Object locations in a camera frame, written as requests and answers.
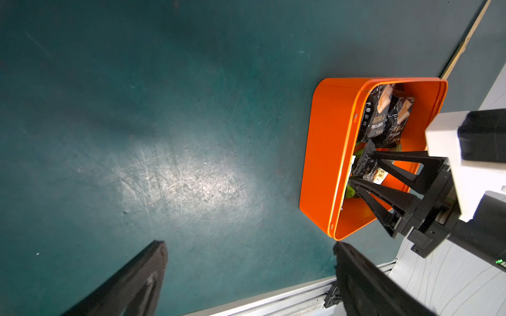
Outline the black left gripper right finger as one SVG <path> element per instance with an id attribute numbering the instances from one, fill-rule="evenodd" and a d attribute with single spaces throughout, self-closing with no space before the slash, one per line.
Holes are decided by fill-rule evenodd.
<path id="1" fill-rule="evenodd" d="M 336 242 L 337 288 L 347 315 L 433 315 L 353 246 Z"/>

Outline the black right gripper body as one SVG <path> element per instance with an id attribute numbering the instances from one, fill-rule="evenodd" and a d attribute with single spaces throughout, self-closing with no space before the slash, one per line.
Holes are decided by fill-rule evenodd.
<path id="1" fill-rule="evenodd" d="M 411 250 L 427 258 L 451 234 L 461 214 L 449 165 L 444 165 L 400 234 L 412 242 Z"/>

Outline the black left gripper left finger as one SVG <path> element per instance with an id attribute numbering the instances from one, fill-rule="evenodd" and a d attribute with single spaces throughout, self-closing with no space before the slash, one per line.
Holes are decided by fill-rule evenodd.
<path id="1" fill-rule="evenodd" d="M 154 315 L 167 262 L 165 242 L 151 242 L 64 315 Z"/>

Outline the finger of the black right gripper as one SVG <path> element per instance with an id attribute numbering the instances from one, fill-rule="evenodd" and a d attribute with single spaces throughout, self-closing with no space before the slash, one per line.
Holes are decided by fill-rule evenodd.
<path id="1" fill-rule="evenodd" d="M 351 177 L 349 184 L 365 201 L 377 220 L 392 238 L 408 236 L 412 227 L 408 222 L 419 206 L 419 198 L 410 193 Z"/>
<path id="2" fill-rule="evenodd" d="M 427 151 L 375 151 L 372 157 L 389 175 L 419 194 L 425 194 L 442 171 L 446 158 L 429 156 Z"/>

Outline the black cookie packet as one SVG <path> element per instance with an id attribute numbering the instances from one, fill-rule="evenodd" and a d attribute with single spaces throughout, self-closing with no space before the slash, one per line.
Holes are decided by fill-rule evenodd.
<path id="1" fill-rule="evenodd" d="M 354 162 L 351 174 L 355 178 L 372 182 L 377 169 L 376 147 L 374 142 L 369 140 L 363 148 L 360 157 Z"/>
<path id="2" fill-rule="evenodd" d="M 379 85 L 369 94 L 363 111 L 357 142 L 367 142 L 386 129 L 394 84 Z"/>
<path id="3" fill-rule="evenodd" d="M 392 97 L 386 127 L 381 135 L 374 138 L 376 147 L 392 148 L 398 145 L 415 101 L 416 98 L 412 96 Z"/>

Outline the orange storage box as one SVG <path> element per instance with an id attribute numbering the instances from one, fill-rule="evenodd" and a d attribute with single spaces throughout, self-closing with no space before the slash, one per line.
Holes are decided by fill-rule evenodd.
<path id="1" fill-rule="evenodd" d="M 379 85 L 402 84 L 416 101 L 401 137 L 403 151 L 427 149 L 425 131 L 444 104 L 448 82 L 440 78 L 327 78 L 312 97 L 300 210 L 336 241 L 376 216 L 361 199 L 346 199 L 366 100 Z"/>

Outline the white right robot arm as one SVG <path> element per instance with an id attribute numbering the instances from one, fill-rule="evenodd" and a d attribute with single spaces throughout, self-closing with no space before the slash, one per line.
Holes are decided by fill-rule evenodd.
<path id="1" fill-rule="evenodd" d="M 348 181 L 391 238 L 402 235 L 427 258 L 448 240 L 501 271 L 505 233 L 482 219 L 461 220 L 450 167 L 425 151 L 364 150 Z"/>

